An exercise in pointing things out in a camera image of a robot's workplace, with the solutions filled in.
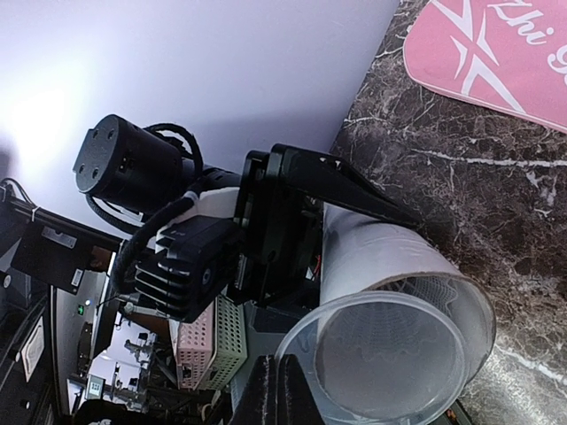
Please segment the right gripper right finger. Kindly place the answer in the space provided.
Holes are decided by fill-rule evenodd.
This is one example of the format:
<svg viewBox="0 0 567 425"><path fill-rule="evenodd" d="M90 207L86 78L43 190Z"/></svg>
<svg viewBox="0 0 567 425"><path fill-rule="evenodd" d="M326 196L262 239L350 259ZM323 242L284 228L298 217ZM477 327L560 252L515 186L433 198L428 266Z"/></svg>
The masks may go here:
<svg viewBox="0 0 567 425"><path fill-rule="evenodd" d="M283 356L283 424L324 424L299 360L289 354Z"/></svg>

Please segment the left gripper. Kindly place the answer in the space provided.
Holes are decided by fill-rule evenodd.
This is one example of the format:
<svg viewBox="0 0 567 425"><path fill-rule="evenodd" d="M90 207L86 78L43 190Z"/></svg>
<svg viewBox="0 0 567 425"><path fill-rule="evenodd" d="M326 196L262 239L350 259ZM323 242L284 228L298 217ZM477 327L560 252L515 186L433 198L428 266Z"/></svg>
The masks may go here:
<svg viewBox="0 0 567 425"><path fill-rule="evenodd" d="M419 220L341 158L277 144L251 151L240 180L234 222L245 232L235 304L294 309L313 290L307 270L316 257L323 202L382 222L417 228Z"/></svg>

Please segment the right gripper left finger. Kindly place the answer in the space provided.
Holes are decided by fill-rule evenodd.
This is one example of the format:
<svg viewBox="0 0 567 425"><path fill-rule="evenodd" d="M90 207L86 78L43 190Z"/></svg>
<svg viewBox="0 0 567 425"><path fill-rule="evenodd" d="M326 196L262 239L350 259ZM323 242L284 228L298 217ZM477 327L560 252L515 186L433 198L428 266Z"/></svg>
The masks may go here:
<svg viewBox="0 0 567 425"><path fill-rule="evenodd" d="M259 356L254 362L229 424L276 424L276 360L273 355Z"/></svg>

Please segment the white shuttlecock tube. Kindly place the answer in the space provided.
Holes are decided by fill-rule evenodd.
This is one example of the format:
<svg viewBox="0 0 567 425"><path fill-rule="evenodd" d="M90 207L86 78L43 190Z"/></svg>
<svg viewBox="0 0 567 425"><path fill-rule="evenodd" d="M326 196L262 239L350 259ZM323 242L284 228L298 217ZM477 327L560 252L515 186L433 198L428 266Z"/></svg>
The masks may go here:
<svg viewBox="0 0 567 425"><path fill-rule="evenodd" d="M461 287L472 283L414 230L324 206L321 305L414 277L447 278Z"/></svg>

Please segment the clear plastic tube lid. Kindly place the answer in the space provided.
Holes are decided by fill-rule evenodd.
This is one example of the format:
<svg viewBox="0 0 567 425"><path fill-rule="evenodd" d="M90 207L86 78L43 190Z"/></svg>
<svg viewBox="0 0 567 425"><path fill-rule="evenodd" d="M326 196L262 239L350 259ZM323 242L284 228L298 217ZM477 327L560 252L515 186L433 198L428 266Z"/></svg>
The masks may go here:
<svg viewBox="0 0 567 425"><path fill-rule="evenodd" d="M496 319L474 282L452 282L449 315L418 297L365 290L319 305L280 343L327 424L428 424L485 364Z"/></svg>

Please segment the shuttlecock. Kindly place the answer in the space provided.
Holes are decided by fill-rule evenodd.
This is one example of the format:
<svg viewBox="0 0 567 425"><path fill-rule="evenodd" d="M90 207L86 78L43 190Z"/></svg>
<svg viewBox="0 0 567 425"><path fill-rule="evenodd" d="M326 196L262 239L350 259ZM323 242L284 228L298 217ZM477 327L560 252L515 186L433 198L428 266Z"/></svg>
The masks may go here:
<svg viewBox="0 0 567 425"><path fill-rule="evenodd" d="M458 298L458 292L452 280L440 276L412 276L395 282L386 283L378 288L398 293L404 293L438 308L449 315L449 306Z"/></svg>

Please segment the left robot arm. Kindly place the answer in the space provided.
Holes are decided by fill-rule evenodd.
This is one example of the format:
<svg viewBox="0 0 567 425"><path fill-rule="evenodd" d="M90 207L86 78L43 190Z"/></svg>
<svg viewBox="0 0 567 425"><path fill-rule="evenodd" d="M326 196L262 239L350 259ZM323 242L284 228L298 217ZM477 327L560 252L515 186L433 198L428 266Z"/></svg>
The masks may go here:
<svg viewBox="0 0 567 425"><path fill-rule="evenodd" d="M135 226L103 214L129 236L113 263L113 288L181 321L221 293L262 307L312 293L307 270L322 262L325 205L417 224L340 158L277 144L249 152L234 174L208 166L185 128L138 127L114 114L86 134L74 174L94 212L109 204L142 217Z"/></svg>

